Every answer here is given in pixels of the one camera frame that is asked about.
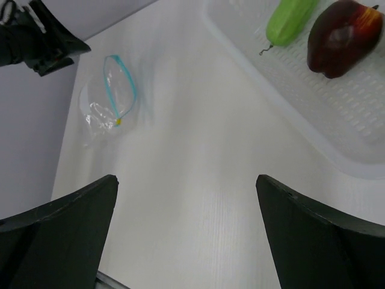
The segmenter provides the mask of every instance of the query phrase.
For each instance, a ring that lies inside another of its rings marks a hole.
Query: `dark red fruit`
[[[353,0],[339,0],[316,20],[310,32],[307,65],[337,78],[368,56],[381,39],[383,14]]]

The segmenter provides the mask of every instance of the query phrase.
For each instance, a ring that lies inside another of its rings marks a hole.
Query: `fruit stem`
[[[259,55],[262,55],[265,51],[269,51],[271,48],[273,48],[274,47],[274,45],[273,44],[270,44],[270,46],[269,46],[269,48],[268,49],[264,49],[264,50],[262,50],[260,53],[259,53]]]

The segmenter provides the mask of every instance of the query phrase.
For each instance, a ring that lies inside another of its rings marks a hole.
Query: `table surface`
[[[88,41],[52,198],[118,176],[100,271],[128,287],[279,288],[257,176],[383,225],[385,181],[336,170],[211,36],[202,11],[203,0],[159,0]],[[134,73],[137,110],[120,138],[86,149],[79,92],[109,54]]]

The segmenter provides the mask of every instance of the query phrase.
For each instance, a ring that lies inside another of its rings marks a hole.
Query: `black mechanical part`
[[[4,21],[7,7],[8,19]],[[32,16],[35,14],[40,23]],[[25,62],[45,76],[73,64],[71,57],[91,51],[82,40],[71,34],[41,0],[32,0],[19,9],[6,0],[0,10],[0,66]]]

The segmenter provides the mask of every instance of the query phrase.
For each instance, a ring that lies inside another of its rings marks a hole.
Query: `green vegetable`
[[[319,0],[281,0],[266,28],[266,37],[273,46],[287,46],[302,32]]]

